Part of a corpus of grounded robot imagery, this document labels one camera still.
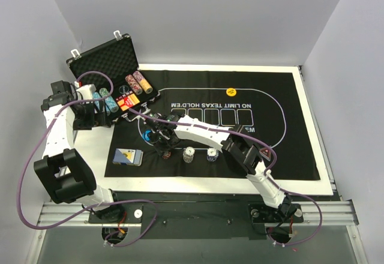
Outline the blue blind button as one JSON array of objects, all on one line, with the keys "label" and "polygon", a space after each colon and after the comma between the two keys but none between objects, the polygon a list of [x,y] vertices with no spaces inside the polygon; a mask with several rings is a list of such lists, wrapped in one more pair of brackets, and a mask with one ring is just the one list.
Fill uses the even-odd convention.
[{"label": "blue blind button", "polygon": [[151,130],[146,130],[145,132],[143,132],[143,134],[142,134],[143,139],[145,141],[149,142],[151,140],[151,138],[150,138],[151,133],[152,133]]}]

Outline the red poker chip stack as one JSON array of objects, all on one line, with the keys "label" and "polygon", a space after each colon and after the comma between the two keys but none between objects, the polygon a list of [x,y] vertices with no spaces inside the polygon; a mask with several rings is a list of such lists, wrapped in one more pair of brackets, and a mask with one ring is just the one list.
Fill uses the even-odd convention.
[{"label": "red poker chip stack", "polygon": [[171,156],[171,152],[165,152],[162,156],[163,159],[168,159]]}]

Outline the yellow dealer button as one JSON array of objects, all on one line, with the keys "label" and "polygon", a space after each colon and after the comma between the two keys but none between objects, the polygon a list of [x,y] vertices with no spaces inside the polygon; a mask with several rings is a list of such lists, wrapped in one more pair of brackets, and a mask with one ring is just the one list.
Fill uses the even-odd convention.
[{"label": "yellow dealer button", "polygon": [[237,91],[235,88],[227,88],[226,89],[226,95],[229,97],[234,97],[237,94]]}]

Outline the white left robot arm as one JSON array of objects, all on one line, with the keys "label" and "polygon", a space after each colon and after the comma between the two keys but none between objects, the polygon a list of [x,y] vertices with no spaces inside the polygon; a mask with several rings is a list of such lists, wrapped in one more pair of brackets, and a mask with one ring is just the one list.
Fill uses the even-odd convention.
[{"label": "white left robot arm", "polygon": [[34,171],[55,203],[93,206],[102,210],[108,222],[117,223],[123,207],[113,202],[110,189],[97,184],[92,169],[74,147],[76,131],[111,125],[106,103],[94,97],[94,85],[77,88],[57,81],[51,89],[52,95],[41,105],[48,132],[42,159],[34,163]]}]

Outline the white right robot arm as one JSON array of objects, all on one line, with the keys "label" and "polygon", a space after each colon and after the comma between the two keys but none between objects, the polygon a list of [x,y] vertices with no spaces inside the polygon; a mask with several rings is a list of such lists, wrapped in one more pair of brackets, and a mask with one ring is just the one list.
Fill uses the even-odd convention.
[{"label": "white right robot arm", "polygon": [[246,129],[207,124],[188,115],[151,113],[145,120],[149,127],[143,138],[152,144],[160,156],[174,150],[183,140],[196,142],[223,154],[228,166],[241,169],[268,207],[269,217],[282,221],[292,216],[296,208],[292,198],[283,191],[271,175],[275,153],[265,143],[251,137]]}]

